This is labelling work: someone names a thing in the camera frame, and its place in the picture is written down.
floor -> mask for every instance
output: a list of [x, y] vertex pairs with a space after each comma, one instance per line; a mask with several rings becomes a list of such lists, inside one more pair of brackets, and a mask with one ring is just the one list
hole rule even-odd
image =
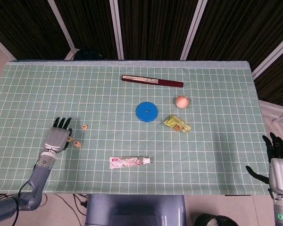
[[[0, 76], [6, 62], [10, 59], [0, 51]], [[22, 211], [16, 225], [21, 226], [79, 226], [84, 225], [85, 216], [81, 215], [75, 207], [71, 194], [59, 194], [75, 210], [67, 206], [64, 201], [54, 195], [43, 195], [44, 206], [35, 211]], [[239, 226], [274, 226], [274, 212], [272, 199], [268, 195], [249, 196], [224, 196], [224, 195], [186, 195], [185, 196], [186, 215], [188, 226], [193, 226], [193, 222], [201, 213], [214, 215], [225, 215], [232, 218]], [[10, 226], [14, 217], [0, 222], [0, 226]]]

blue disc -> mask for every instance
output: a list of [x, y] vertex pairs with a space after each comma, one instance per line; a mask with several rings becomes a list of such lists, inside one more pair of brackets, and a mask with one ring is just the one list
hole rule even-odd
[[142, 102], [136, 107], [135, 113], [141, 121], [153, 121], [157, 117], [158, 110], [153, 103]]

robotic hand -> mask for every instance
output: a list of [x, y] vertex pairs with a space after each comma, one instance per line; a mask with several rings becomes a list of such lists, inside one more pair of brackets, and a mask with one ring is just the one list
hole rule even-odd
[[255, 173], [249, 166], [246, 166], [246, 170], [254, 178], [270, 186], [268, 191], [274, 202], [275, 226], [283, 226], [283, 140], [273, 133], [270, 136], [272, 143], [263, 136], [267, 147], [269, 178]]
[[[12, 217], [16, 211], [18, 215], [19, 210], [35, 210], [39, 207], [42, 200], [43, 188], [52, 166], [57, 159], [56, 154], [67, 148], [69, 144], [67, 139], [72, 133], [72, 129], [67, 129], [71, 118], [67, 119], [66, 122], [65, 118], [60, 123], [59, 120], [60, 118], [58, 117], [50, 129], [44, 144], [44, 150], [40, 152], [40, 157], [29, 180], [20, 188], [19, 193], [0, 200], [0, 221]], [[22, 193], [21, 190], [26, 184], [29, 184], [33, 190]]]

table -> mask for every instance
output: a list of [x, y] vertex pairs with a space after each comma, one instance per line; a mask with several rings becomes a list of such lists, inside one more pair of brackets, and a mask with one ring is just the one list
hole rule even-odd
[[[121, 81], [121, 75], [183, 81], [183, 88]], [[175, 97], [190, 105], [179, 109]], [[136, 106], [153, 102], [142, 122]], [[176, 115], [189, 133], [163, 124]], [[0, 79], [0, 192], [30, 177], [54, 119], [73, 118], [44, 191], [106, 194], [266, 194], [245, 166], [267, 175], [264, 123], [247, 62], [41, 61], [7, 63]], [[82, 130], [83, 124], [88, 130]], [[151, 164], [109, 169], [110, 156]]]

